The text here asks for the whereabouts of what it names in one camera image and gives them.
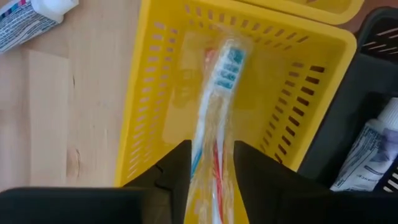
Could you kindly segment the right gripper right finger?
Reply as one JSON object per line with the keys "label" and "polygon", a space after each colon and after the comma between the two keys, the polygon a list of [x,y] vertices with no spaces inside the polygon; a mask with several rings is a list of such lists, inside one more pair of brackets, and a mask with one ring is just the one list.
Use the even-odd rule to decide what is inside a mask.
{"label": "right gripper right finger", "polygon": [[331,223],[330,192],[242,141],[235,173],[250,223]]}

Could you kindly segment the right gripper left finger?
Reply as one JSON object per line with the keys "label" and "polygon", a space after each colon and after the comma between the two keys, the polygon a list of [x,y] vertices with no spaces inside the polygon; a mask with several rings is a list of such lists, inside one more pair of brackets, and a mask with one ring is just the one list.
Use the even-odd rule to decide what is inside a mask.
{"label": "right gripper left finger", "polygon": [[123,187],[164,190],[170,195],[172,223],[183,223],[190,185],[191,140],[184,140]]}

